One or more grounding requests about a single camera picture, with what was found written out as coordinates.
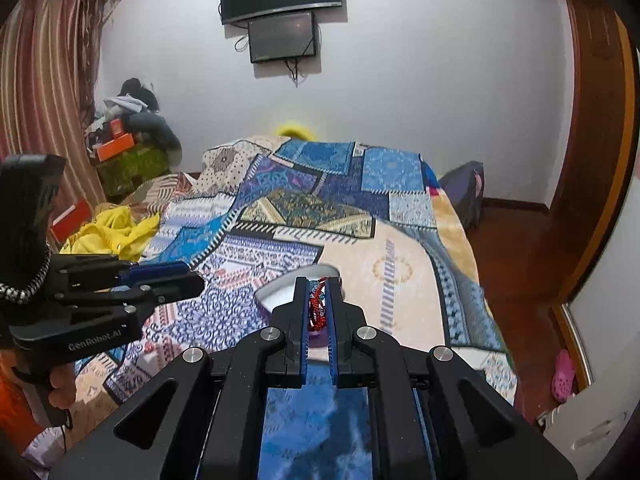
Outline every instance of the wooden door frame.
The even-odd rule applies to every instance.
[[[569,7],[569,17],[571,21],[572,37],[574,39],[574,63],[575,63],[575,80],[579,82],[580,76],[580,42],[578,40],[575,7],[573,0],[566,0]],[[552,311],[558,322],[560,331],[564,338],[572,361],[576,366],[576,376],[578,381],[578,390],[582,390],[591,384],[591,372],[589,364],[580,337],[577,333],[575,325],[568,311],[567,303],[573,300],[578,291],[584,285],[591,271],[596,266],[604,247],[609,241],[609,237],[615,227],[618,216],[625,201],[626,192],[628,190],[631,179],[633,178],[634,163],[636,161],[636,151],[638,148],[638,57],[636,51],[632,47],[631,40],[626,31],[622,20],[616,15],[618,23],[618,34],[620,36],[620,44],[622,49],[623,65],[625,69],[625,112],[623,120],[623,133],[620,143],[620,152],[616,169],[600,219],[594,229],[593,235],[580,257],[574,272],[562,282],[560,291],[554,301]],[[576,127],[575,111],[577,110],[578,99],[580,97],[580,84],[574,87],[574,115],[572,116],[571,127],[569,132],[569,142],[567,143],[567,156],[570,155],[571,149],[575,145],[572,144],[572,133]],[[565,168],[562,168],[559,185],[556,188],[553,202],[550,210],[553,212],[554,207],[558,206],[559,191],[561,183],[566,177]]]

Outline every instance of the yellow object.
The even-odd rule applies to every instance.
[[[117,254],[121,260],[138,261],[149,240],[158,231],[160,215],[139,224],[129,206],[101,212],[91,224],[84,224],[60,249],[61,254]]]
[[[298,140],[317,140],[316,135],[309,128],[296,123],[283,124],[276,130],[276,135],[281,137],[291,137],[292,139]]]

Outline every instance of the yellow clothing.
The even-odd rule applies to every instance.
[[[84,224],[60,249],[61,254],[117,254],[121,260],[138,261],[149,240],[158,231],[160,215],[139,224],[129,206],[103,211],[91,224]]]

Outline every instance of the striped curtain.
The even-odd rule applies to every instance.
[[[0,28],[0,159],[66,158],[53,216],[104,193],[84,147],[106,0],[20,0]]]

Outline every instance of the patchwork bedspread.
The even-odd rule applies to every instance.
[[[315,262],[340,270],[370,325],[421,350],[451,346],[513,402],[516,376],[471,247],[420,155],[253,137],[203,160],[190,190],[164,193],[143,261],[188,262],[204,293],[159,307],[140,341],[77,364],[69,444],[185,348],[225,349],[267,325],[254,292]],[[370,478],[366,393],[331,386],[326,348],[310,357],[307,386],[269,392],[260,478]]]

